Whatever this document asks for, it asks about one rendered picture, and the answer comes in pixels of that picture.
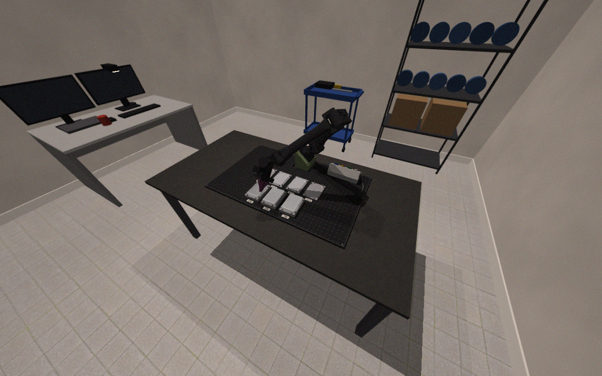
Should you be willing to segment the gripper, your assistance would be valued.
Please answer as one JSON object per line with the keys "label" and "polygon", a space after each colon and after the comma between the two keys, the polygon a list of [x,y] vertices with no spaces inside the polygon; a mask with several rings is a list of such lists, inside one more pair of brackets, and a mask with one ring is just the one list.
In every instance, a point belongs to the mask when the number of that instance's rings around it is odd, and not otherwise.
{"label": "gripper", "polygon": [[254,177],[254,178],[258,179],[258,185],[259,185],[259,191],[260,192],[263,191],[263,189],[269,184],[269,182],[273,183],[273,181],[275,181],[275,179],[273,179],[273,178],[266,178],[266,177],[263,177],[263,176]]}

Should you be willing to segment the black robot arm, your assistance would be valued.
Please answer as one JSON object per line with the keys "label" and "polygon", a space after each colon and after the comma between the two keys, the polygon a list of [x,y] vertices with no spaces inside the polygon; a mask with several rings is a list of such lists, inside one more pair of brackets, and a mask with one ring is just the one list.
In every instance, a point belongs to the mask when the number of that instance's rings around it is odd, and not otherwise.
{"label": "black robot arm", "polygon": [[[255,177],[263,176],[270,178],[273,165],[283,166],[286,161],[298,150],[302,156],[311,162],[312,159],[324,150],[325,142],[335,133],[339,132],[352,122],[346,109],[331,108],[323,114],[323,121],[316,125],[312,130],[305,133],[303,136],[295,140],[290,145],[283,147],[270,156],[261,157],[258,161],[259,166],[253,167],[253,175]],[[329,121],[327,120],[329,119]],[[308,145],[309,144],[309,145]],[[307,145],[307,146],[306,146]]]}

